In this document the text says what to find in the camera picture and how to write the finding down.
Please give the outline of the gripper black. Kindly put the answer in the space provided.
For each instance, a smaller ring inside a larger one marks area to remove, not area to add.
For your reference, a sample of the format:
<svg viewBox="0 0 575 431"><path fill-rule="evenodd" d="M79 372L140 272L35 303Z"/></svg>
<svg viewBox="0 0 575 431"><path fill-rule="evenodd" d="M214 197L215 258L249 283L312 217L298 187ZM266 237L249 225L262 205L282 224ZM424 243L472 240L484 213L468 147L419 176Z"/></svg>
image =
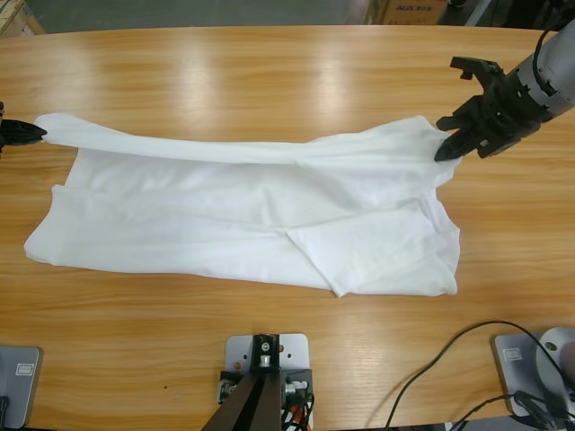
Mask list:
<svg viewBox="0 0 575 431"><path fill-rule="evenodd" d="M32 145L43 140L47 131L34 124L16 120L4 119L4 103L0 101L0 152L5 145Z"/></svg>
<svg viewBox="0 0 575 431"><path fill-rule="evenodd" d="M483 93L438 120L438 129L453 134L436 151L435 162L455 160L472 151L481 158L499 154L552 118L546 106L530 97L515 73L481 73L477 79Z"/></svg>

